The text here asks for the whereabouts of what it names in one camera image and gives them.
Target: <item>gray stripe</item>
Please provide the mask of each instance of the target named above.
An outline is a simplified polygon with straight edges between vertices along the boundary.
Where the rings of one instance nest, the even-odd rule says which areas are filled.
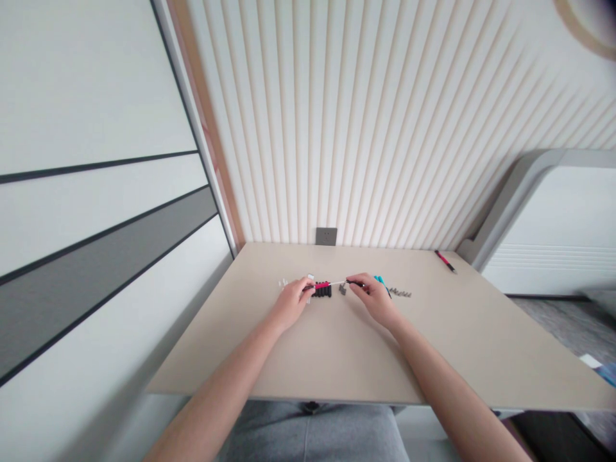
[[[205,188],[0,286],[0,377],[216,212]]]

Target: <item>red marker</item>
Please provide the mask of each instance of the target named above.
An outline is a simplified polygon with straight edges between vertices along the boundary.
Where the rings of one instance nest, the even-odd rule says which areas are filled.
[[[458,272],[456,271],[456,269],[455,269],[453,266],[451,266],[451,263],[450,263],[450,262],[448,262],[448,261],[447,261],[447,259],[446,259],[444,256],[442,256],[442,255],[441,255],[441,253],[440,253],[438,250],[435,250],[435,251],[434,251],[434,253],[435,253],[436,255],[438,255],[438,257],[439,257],[439,258],[443,261],[443,263],[445,263],[445,264],[447,265],[447,267],[451,270],[451,272],[452,272],[453,274],[458,274]]]
[[[313,286],[306,286],[306,287],[304,287],[303,290],[304,291],[310,290],[310,289],[317,290],[317,289],[321,289],[322,287],[333,286],[334,284],[344,284],[345,282],[347,282],[347,281],[339,281],[339,282],[327,282],[327,281],[325,281],[325,282],[321,282],[320,284],[315,284]]]

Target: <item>person's left hand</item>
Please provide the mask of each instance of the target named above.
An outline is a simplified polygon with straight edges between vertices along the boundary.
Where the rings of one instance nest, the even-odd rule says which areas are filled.
[[[304,277],[284,286],[268,315],[268,319],[280,329],[280,333],[290,328],[300,318],[306,302],[315,292],[314,288],[303,291],[304,287],[313,285],[315,282],[312,279]]]

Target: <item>hand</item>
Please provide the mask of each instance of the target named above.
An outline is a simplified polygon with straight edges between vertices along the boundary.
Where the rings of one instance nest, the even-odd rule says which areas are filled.
[[[370,316],[377,323],[381,324],[385,329],[391,330],[392,327],[400,322],[402,315],[389,297],[387,288],[382,282],[377,281],[374,279],[374,276],[368,273],[349,276],[346,279],[364,284],[364,287],[359,287],[357,284],[349,284],[349,286],[355,295],[364,302]]]
[[[304,277],[284,286],[268,315],[268,319],[280,329],[280,333],[290,328],[300,318],[306,302],[315,292],[314,288],[303,291],[304,287],[314,284],[312,279]]]

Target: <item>red pen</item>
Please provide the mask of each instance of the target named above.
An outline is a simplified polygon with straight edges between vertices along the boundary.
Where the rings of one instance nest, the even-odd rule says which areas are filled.
[[[436,255],[438,255],[438,257],[439,257],[439,258],[443,261],[443,263],[445,263],[445,264],[447,265],[447,267],[451,270],[451,272],[452,272],[453,274],[458,274],[458,272],[456,271],[456,269],[455,269],[453,266],[451,266],[451,263],[450,263],[450,262],[448,262],[448,261],[447,261],[447,259],[446,259],[444,256],[442,256],[442,255],[441,255],[441,253],[440,253],[438,250],[435,250],[435,251],[434,251],[434,253],[435,253]]]

